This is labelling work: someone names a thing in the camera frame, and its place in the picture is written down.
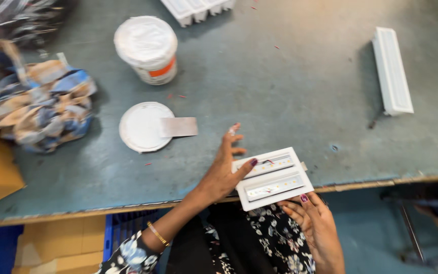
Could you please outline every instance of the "white linear light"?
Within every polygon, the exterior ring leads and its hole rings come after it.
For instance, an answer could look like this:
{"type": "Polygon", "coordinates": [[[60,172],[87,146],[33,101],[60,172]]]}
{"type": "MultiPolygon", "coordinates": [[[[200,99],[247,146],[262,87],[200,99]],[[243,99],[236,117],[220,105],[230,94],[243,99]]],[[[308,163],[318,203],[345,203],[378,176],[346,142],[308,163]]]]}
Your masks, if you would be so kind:
{"type": "Polygon", "coordinates": [[[236,186],[243,210],[276,203],[313,191],[313,186],[292,147],[234,161],[235,173],[247,161],[258,164],[236,186]]]}
{"type": "Polygon", "coordinates": [[[373,47],[385,114],[395,116],[413,113],[396,32],[390,28],[377,27],[373,47]]]}
{"type": "Polygon", "coordinates": [[[182,28],[192,24],[205,21],[207,14],[216,16],[223,10],[230,10],[234,7],[236,0],[161,0],[163,5],[180,23],[182,28]]]}

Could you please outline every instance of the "sleeve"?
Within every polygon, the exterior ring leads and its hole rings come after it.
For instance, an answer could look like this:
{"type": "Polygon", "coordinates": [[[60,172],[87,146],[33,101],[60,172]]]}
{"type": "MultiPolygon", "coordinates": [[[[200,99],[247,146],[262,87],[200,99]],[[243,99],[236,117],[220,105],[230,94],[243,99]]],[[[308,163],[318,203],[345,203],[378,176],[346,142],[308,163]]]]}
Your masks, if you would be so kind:
{"type": "Polygon", "coordinates": [[[158,263],[161,253],[143,243],[141,231],[125,240],[111,258],[101,263],[96,274],[149,274],[158,263]]]}

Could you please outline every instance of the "floor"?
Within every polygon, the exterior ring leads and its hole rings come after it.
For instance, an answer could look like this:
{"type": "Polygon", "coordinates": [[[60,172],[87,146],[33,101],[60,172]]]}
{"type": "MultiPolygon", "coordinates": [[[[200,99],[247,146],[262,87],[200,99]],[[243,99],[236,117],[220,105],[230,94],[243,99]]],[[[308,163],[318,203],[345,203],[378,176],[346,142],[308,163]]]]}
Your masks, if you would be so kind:
{"type": "MultiPolygon", "coordinates": [[[[334,214],[349,274],[438,274],[431,269],[403,263],[399,254],[411,247],[398,209],[380,200],[388,188],[326,193],[323,198],[334,214]]],[[[438,228],[413,208],[410,215],[423,247],[438,246],[438,228]]],[[[160,261],[165,273],[167,252],[160,261]]]]}

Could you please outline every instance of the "hand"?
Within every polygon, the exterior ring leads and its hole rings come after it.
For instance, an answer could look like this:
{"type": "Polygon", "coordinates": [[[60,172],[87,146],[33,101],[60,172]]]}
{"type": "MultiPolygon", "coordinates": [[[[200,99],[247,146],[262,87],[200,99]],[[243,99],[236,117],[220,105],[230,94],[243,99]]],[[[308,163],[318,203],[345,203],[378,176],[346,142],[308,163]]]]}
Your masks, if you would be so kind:
{"type": "Polygon", "coordinates": [[[344,256],[332,213],[314,192],[293,197],[298,204],[277,204],[301,227],[315,261],[317,274],[345,274],[344,256]]]}
{"type": "Polygon", "coordinates": [[[215,203],[227,196],[236,185],[252,170],[258,163],[257,159],[247,161],[236,173],[231,172],[233,155],[244,154],[246,149],[233,148],[232,143],[242,140],[243,135],[235,135],[240,128],[240,123],[234,124],[222,137],[222,144],[219,147],[216,158],[211,167],[204,175],[197,187],[192,190],[197,196],[208,205],[215,203]]]}

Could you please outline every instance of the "white round lid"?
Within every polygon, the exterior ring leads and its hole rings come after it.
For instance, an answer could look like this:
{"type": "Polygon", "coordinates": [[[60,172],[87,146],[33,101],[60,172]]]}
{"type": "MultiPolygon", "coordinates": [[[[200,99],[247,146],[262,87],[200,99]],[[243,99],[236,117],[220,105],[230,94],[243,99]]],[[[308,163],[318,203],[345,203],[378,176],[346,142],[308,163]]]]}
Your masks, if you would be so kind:
{"type": "Polygon", "coordinates": [[[128,109],[119,123],[119,136],[137,152],[157,151],[172,137],[160,136],[160,118],[174,118],[173,112],[158,102],[143,102],[128,109]]]}
{"type": "Polygon", "coordinates": [[[114,34],[118,55],[136,66],[153,66],[170,59],[177,44],[172,27],[155,16],[131,17],[114,34]]]}

